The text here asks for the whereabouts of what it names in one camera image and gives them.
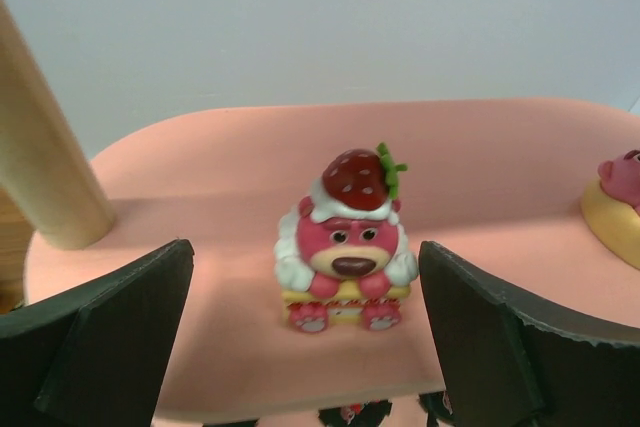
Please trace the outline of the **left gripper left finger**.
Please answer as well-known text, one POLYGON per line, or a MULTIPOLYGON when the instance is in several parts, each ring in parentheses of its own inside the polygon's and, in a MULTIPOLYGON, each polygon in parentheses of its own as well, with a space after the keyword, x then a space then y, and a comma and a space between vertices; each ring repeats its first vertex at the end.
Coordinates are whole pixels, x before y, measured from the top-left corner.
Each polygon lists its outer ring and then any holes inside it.
POLYGON ((193 256, 174 240, 2 316, 2 425, 150 425, 193 256))

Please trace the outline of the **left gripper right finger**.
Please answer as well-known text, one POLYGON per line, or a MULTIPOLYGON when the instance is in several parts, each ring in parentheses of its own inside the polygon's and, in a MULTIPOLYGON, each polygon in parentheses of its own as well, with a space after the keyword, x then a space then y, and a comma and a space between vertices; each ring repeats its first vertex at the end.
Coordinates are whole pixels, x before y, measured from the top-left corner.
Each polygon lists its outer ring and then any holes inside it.
POLYGON ((420 281, 458 426, 639 424, 639 331, 566 308, 436 242, 420 281))

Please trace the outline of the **pink donut toy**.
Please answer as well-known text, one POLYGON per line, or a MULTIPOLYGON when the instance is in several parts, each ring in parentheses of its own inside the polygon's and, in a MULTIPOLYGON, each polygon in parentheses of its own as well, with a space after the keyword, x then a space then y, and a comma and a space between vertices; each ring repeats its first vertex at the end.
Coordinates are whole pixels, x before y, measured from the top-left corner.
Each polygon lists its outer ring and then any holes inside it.
POLYGON ((639 150, 601 162, 597 175, 581 197, 584 221, 607 249, 639 269, 639 150))

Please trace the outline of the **strawberry cake toy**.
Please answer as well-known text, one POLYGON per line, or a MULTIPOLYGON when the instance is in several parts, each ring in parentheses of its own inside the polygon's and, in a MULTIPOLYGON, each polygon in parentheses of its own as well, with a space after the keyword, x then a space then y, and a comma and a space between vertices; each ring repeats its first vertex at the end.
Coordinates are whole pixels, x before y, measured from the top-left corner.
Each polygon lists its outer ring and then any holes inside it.
POLYGON ((400 222, 399 175, 386 144, 337 156, 278 226, 275 276, 288 325, 319 333, 358 322, 397 325, 418 277, 400 222))

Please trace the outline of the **black-haired ninja figurine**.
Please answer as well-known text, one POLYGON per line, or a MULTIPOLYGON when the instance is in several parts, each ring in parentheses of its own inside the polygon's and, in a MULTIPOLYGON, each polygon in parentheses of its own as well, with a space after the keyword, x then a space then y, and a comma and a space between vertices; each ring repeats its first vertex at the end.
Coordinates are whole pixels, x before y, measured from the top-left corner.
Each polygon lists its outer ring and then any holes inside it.
POLYGON ((427 414, 427 426, 438 426, 440 421, 453 423, 453 409, 446 391, 420 394, 419 403, 427 414))

